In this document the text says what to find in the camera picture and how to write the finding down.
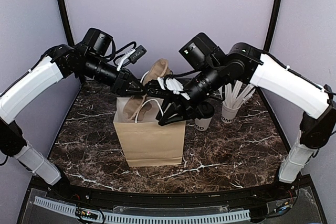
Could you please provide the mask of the brown pulp cup carrier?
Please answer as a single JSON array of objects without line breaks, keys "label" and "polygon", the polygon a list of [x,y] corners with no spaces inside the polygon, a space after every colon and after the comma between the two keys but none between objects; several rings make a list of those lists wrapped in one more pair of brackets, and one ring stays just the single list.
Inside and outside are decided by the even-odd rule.
[{"label": "brown pulp cup carrier", "polygon": [[136,115],[137,121],[143,121],[145,114],[152,109],[150,103],[143,103],[148,100],[148,83],[152,80],[157,80],[158,77],[164,77],[170,73],[169,61],[166,59],[157,60],[149,70],[149,73],[143,78],[141,83],[145,87],[146,93],[144,95],[133,95],[125,104],[122,116],[125,122],[135,121]]}]

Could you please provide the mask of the black plastic cup lid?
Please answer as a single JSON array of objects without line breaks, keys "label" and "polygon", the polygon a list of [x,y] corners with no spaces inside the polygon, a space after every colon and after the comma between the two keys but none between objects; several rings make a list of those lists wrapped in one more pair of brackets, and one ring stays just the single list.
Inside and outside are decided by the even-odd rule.
[{"label": "black plastic cup lid", "polygon": [[215,113],[214,107],[208,102],[202,102],[197,108],[199,110],[200,115],[199,119],[212,118]]}]

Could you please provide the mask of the brown paper bag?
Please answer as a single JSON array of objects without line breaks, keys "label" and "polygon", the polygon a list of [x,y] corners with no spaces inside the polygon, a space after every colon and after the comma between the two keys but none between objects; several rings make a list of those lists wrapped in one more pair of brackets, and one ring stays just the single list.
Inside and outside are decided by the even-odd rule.
[{"label": "brown paper bag", "polygon": [[140,122],[127,122],[122,115],[129,98],[117,98],[113,119],[115,131],[128,166],[149,167],[179,165],[185,137],[185,121],[166,126],[158,125],[155,119],[158,105],[152,101],[152,108]]}]

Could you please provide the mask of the white paper coffee cup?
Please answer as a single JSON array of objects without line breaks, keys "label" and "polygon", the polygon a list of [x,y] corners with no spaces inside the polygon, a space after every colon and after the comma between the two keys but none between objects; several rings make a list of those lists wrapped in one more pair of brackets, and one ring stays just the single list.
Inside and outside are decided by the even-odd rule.
[{"label": "white paper coffee cup", "polygon": [[195,119],[195,127],[199,131],[206,131],[210,125],[212,118]]}]

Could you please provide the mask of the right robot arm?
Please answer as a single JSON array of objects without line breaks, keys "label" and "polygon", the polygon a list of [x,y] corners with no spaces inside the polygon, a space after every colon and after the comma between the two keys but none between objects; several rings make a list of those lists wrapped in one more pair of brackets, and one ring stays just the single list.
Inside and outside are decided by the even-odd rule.
[{"label": "right robot arm", "polygon": [[268,90],[303,110],[295,145],[280,166],[279,180],[268,187],[269,197],[280,199],[315,150],[325,146],[332,135],[335,101],[331,88],[306,79],[271,54],[244,42],[224,53],[205,33],[193,37],[180,54],[197,75],[182,90],[169,91],[157,115],[161,126],[197,118],[198,106],[234,81]]}]

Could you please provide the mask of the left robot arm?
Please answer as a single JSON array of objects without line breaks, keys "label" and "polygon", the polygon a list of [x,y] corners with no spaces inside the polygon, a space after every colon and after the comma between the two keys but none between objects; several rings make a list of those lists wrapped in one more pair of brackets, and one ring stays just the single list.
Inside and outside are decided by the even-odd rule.
[{"label": "left robot arm", "polygon": [[113,37],[96,28],[89,28],[83,40],[74,46],[65,44],[48,49],[40,60],[22,77],[1,93],[1,152],[17,159],[33,174],[54,186],[54,193],[63,201],[74,197],[74,189],[65,181],[59,168],[26,141],[20,130],[15,131],[15,119],[21,111],[49,87],[68,76],[88,77],[110,86],[112,93],[125,97],[143,95],[143,84],[126,66],[135,64],[146,49],[131,42],[119,64],[109,61],[118,51]]}]

